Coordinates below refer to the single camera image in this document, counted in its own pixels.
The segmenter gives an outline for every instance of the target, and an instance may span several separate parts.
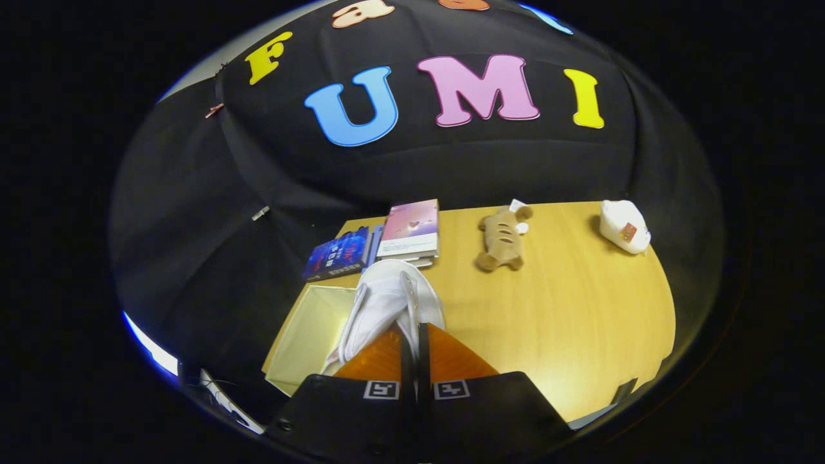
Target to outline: sticker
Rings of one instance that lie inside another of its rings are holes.
[[[621,232],[619,232],[621,239],[627,243],[630,243],[630,240],[633,239],[634,235],[636,235],[636,226],[630,223],[627,223]]]
[[[495,54],[487,61],[484,76],[479,78],[452,56],[436,56],[418,62],[418,69],[430,74],[436,86],[441,114],[436,124],[442,127],[467,124],[473,119],[461,107],[459,94],[482,119],[493,115],[501,94],[498,115],[507,120],[529,120],[539,117],[533,105],[524,77],[525,60],[511,54]]]
[[[399,397],[398,382],[396,381],[368,381],[364,390],[365,400],[397,400]]]
[[[573,82],[578,109],[573,115],[573,122],[584,127],[601,129],[605,120],[599,116],[599,102],[596,99],[596,78],[578,69],[565,69],[564,75]]]
[[[484,0],[438,0],[438,2],[450,10],[475,10],[482,12],[490,8]]]
[[[249,85],[254,85],[259,80],[263,79],[267,74],[275,71],[278,67],[278,58],[284,53],[284,45],[282,41],[288,40],[292,36],[292,32],[284,32],[276,38],[266,42],[263,47],[253,51],[247,56],[246,61],[252,70],[252,76],[249,78]]]
[[[355,125],[347,117],[347,110],[341,103],[344,86],[340,83],[327,85],[312,92],[304,100],[304,105],[315,111],[318,124],[330,142],[342,147],[369,144],[387,135],[398,122],[398,107],[387,84],[389,66],[367,69],[356,74],[352,83],[362,85],[375,109],[372,121]]]
[[[541,10],[538,10],[536,8],[528,7],[527,5],[522,5],[519,3],[518,6],[533,12],[533,14],[538,16],[541,21],[544,21],[545,24],[554,28],[556,31],[562,31],[563,33],[569,34],[571,36],[573,35],[573,31],[570,31],[567,27],[560,25],[559,20],[555,17],[552,17],[551,15],[542,12]]]
[[[432,385],[436,400],[454,400],[469,398],[469,388],[466,381],[443,381]]]
[[[393,10],[395,10],[395,7],[388,7],[381,0],[365,0],[364,2],[353,3],[349,7],[341,8],[332,14],[332,17],[335,18],[332,27],[342,29],[358,24],[365,19],[389,15]]]

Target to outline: stuffed toy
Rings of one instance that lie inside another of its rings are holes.
[[[476,265],[484,271],[492,271],[504,264],[514,271],[521,268],[524,259],[521,258],[518,225],[532,216],[532,208],[524,205],[515,212],[508,206],[502,206],[496,214],[482,218],[478,228],[484,231],[487,252],[478,254]]]

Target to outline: pink letter m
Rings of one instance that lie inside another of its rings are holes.
[[[444,127],[467,124],[473,119],[461,107],[459,93],[483,119],[493,115],[496,97],[502,94],[498,115],[503,119],[525,120],[539,117],[533,106],[522,68],[525,61],[509,54],[495,54],[487,61],[484,77],[479,78],[459,60],[451,56],[436,56],[418,63],[421,71],[430,74],[441,102],[441,114],[436,123]]]

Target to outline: stack of books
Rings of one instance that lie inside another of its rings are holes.
[[[376,259],[402,259],[419,268],[438,258],[438,200],[389,209]]]
[[[364,272],[381,259],[402,259],[424,268],[438,258],[438,246],[438,200],[393,206],[386,222],[372,233],[364,226],[315,247],[303,278],[315,282]]]

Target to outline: cardboard box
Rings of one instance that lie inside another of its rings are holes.
[[[266,380],[292,396],[310,374],[319,374],[338,339],[355,303],[356,289],[340,286],[309,286],[286,323],[266,372]],[[332,375],[340,367],[327,369]]]

